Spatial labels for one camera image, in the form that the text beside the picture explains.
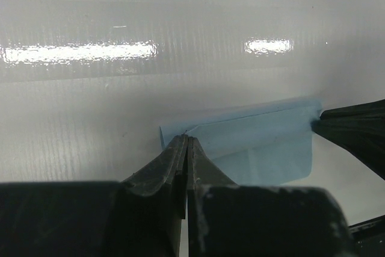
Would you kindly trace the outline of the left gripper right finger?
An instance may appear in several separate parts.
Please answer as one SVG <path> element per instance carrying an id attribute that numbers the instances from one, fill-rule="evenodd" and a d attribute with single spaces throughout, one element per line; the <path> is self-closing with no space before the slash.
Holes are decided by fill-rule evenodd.
<path id="1" fill-rule="evenodd" d="M 190 256 L 236 256 L 238 186 L 203 151 L 197 138 L 187 148 Z"/>

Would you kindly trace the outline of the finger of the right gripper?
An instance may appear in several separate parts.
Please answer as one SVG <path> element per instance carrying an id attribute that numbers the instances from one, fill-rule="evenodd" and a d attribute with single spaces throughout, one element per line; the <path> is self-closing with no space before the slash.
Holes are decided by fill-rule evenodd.
<path id="1" fill-rule="evenodd" d="M 384 100 L 325 110 L 311 127 L 384 178 Z"/>

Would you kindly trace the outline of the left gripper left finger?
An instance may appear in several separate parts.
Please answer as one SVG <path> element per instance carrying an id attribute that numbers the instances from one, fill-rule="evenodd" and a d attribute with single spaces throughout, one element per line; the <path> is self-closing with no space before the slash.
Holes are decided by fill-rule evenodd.
<path id="1" fill-rule="evenodd" d="M 187 147 L 187 135 L 175 136 L 160 155 L 123 181 L 129 256 L 179 256 Z"/>

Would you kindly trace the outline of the blue cleaning cloth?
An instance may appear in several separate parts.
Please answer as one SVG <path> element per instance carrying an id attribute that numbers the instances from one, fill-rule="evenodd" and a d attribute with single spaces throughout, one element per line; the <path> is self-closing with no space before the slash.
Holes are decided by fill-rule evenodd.
<path id="1" fill-rule="evenodd" d="M 160 125 L 166 147 L 176 135 L 195 137 L 206 156 L 239 185 L 281 185 L 312 171 L 313 121 L 322 105 L 314 98 L 217 110 L 192 111 Z"/>

